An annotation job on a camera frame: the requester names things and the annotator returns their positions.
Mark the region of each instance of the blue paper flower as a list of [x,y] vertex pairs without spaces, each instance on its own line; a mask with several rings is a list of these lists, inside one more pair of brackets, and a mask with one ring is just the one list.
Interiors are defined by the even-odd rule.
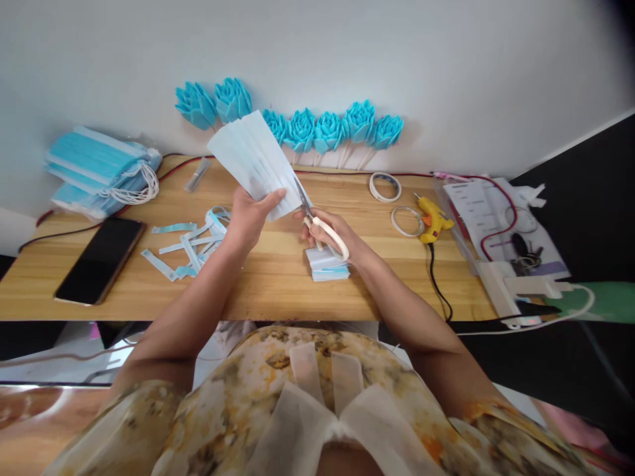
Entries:
[[185,83],[185,89],[177,88],[179,103],[175,107],[181,115],[197,128],[207,130],[216,123],[216,107],[210,95],[198,83]]
[[304,109],[303,112],[296,111],[293,119],[287,123],[284,143],[295,153],[309,152],[315,136],[316,118],[311,111]]
[[313,146],[320,155],[337,150],[342,141],[347,139],[344,122],[337,114],[325,112],[316,123],[316,138]]
[[223,85],[214,87],[218,117],[227,124],[251,114],[251,96],[239,79],[225,78]]
[[276,114],[274,111],[265,109],[263,111],[263,118],[271,129],[273,136],[278,141],[279,145],[282,145],[282,141],[286,134],[287,120],[281,114]]
[[375,150],[387,149],[399,140],[402,129],[403,120],[399,116],[384,116],[373,127],[366,145]]
[[368,99],[363,104],[355,102],[344,116],[346,133],[353,143],[366,142],[375,122],[375,106]]

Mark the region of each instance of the smartphone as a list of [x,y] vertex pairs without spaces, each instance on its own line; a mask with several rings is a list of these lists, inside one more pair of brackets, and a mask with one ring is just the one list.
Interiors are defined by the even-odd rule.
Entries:
[[140,221],[106,218],[55,292],[56,301],[100,304],[146,229]]

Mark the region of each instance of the white wall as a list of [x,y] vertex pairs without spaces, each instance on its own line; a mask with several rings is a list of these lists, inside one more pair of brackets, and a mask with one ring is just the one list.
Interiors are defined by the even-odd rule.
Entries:
[[0,255],[15,257],[35,232],[35,218],[0,208]]
[[54,182],[40,172],[42,153],[73,123],[165,153],[205,153],[210,134],[181,118],[174,88],[228,75],[245,81],[256,108],[287,115],[344,112],[366,98],[379,114],[401,114],[401,143],[370,169],[514,175],[635,106],[625,47],[602,5],[4,2],[0,161],[10,174],[0,175],[0,206],[46,209]]

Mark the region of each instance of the scissors handle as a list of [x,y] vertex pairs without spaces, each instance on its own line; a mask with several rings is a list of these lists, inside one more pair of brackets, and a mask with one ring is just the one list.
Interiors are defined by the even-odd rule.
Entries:
[[321,221],[318,217],[313,217],[313,223],[314,225],[317,225],[320,228],[322,228],[324,231],[326,231],[326,233],[333,239],[333,241],[339,247],[339,249],[341,249],[342,253],[338,253],[337,250],[335,250],[335,248],[333,248],[331,245],[328,245],[329,249],[333,253],[333,256],[335,256],[335,258],[339,260],[346,261],[351,254],[349,253],[349,249],[346,246],[346,244],[344,244],[344,240],[342,240],[342,238],[339,237],[339,235],[335,232],[333,228],[331,228],[327,223],[324,223],[323,221]]
[[[309,217],[304,217],[304,224],[306,225],[308,229],[311,229],[311,220],[309,219]],[[317,249],[319,249],[320,251],[324,249],[324,246],[322,245],[321,241],[316,240],[316,246],[317,246]]]

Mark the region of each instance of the green object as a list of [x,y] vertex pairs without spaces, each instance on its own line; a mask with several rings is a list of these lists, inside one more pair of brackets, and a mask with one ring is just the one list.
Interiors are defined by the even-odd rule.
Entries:
[[[635,324],[635,283],[606,281],[580,284],[593,291],[595,303],[588,313],[578,319]],[[567,315],[584,307],[587,299],[589,296],[585,290],[576,289],[562,293],[562,299],[546,298],[544,302],[559,307],[562,315]]]

